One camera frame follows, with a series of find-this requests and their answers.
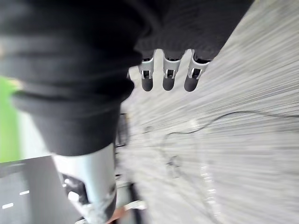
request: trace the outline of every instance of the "motion-blurred floor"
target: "motion-blurred floor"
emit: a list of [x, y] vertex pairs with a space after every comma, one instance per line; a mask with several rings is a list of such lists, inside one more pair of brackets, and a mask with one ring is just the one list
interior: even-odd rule
[[191, 93], [184, 90], [190, 52], [170, 92], [162, 88], [161, 51], [151, 92], [130, 69], [136, 88], [124, 108], [131, 140], [121, 161], [149, 204], [150, 223], [213, 223], [207, 212], [225, 224], [298, 223], [298, 119], [234, 115], [172, 135], [163, 150], [181, 160], [175, 179], [159, 151], [165, 134], [228, 112], [299, 114], [298, 21], [296, 0], [256, 1]]

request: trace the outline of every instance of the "black sleeve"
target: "black sleeve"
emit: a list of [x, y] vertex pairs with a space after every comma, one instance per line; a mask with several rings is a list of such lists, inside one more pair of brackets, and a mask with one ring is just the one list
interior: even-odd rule
[[50, 151], [82, 155], [114, 141], [134, 87], [128, 69], [141, 62], [134, 45], [160, 27], [147, 2], [1, 1], [0, 73], [21, 81], [13, 103], [32, 115]]

